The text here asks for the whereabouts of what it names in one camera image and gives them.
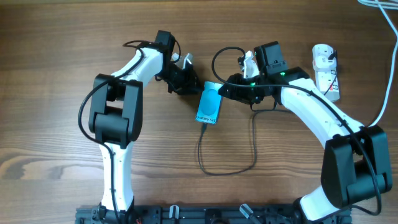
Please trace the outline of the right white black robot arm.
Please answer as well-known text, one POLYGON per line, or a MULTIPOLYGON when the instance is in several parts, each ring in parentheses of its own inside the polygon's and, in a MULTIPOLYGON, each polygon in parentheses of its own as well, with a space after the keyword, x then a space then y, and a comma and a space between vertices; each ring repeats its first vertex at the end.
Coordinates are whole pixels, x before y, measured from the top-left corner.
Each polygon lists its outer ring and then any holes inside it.
POLYGON ((364 126, 334 105, 300 67, 289 68, 277 41, 260 45, 238 58, 241 73, 231 75, 218 93, 248 105, 272 96, 296 114, 324 148, 320 186, 298 199, 303 221, 316 223, 358 202, 392 189, 392 169, 386 133, 364 126))

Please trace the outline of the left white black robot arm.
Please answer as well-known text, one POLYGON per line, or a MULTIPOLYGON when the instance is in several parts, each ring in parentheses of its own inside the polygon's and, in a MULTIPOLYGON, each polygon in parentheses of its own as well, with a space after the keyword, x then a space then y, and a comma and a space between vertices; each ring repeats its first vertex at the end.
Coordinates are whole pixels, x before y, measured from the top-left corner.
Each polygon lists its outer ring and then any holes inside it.
POLYGON ((196 95, 203 90, 192 55, 174 53, 179 44, 170 32, 159 30, 153 42, 133 40, 124 46, 134 48, 135 56, 117 72, 97 75, 89 94, 88 127, 104 162, 101 206, 116 215, 127 215, 134 206, 130 163, 142 129, 144 88, 156 80, 166 82, 168 93, 196 95))

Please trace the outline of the turquoise Samsung Galaxy smartphone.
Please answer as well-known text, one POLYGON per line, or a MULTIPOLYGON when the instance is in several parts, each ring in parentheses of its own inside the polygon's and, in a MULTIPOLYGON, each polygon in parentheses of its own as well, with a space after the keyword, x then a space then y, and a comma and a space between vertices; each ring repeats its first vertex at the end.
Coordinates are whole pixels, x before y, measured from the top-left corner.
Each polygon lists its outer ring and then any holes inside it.
POLYGON ((223 85, 220 83, 206 81, 202 91, 200 104, 198 106, 195 120, 206 124, 216 124, 220 112, 222 96, 218 90, 223 85))

